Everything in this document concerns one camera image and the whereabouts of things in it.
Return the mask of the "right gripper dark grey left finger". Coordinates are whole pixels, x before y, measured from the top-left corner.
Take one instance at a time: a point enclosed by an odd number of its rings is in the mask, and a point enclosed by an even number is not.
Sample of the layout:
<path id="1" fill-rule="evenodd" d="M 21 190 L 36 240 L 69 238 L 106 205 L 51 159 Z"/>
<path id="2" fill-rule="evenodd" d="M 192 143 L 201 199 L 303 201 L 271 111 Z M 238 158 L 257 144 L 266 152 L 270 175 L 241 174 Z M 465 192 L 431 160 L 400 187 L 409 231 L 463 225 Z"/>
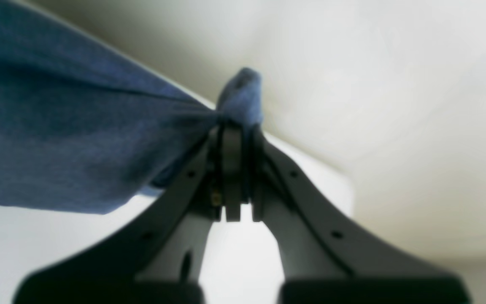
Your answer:
<path id="1" fill-rule="evenodd" d="M 202 304 L 208 234 L 222 210 L 239 221 L 243 130 L 214 127 L 151 206 L 93 247 L 29 275 L 16 304 Z"/>

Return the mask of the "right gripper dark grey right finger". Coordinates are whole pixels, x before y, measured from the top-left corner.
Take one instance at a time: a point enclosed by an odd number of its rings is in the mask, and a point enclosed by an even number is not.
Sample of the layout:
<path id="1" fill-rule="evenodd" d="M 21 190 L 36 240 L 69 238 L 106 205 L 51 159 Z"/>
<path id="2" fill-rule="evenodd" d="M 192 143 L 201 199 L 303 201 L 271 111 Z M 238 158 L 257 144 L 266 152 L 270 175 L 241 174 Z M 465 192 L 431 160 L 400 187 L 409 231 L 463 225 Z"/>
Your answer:
<path id="1" fill-rule="evenodd" d="M 285 153 L 250 136 L 255 221 L 274 235 L 285 282 L 279 304 L 469 304 L 451 271 L 386 243 L 334 206 Z"/>

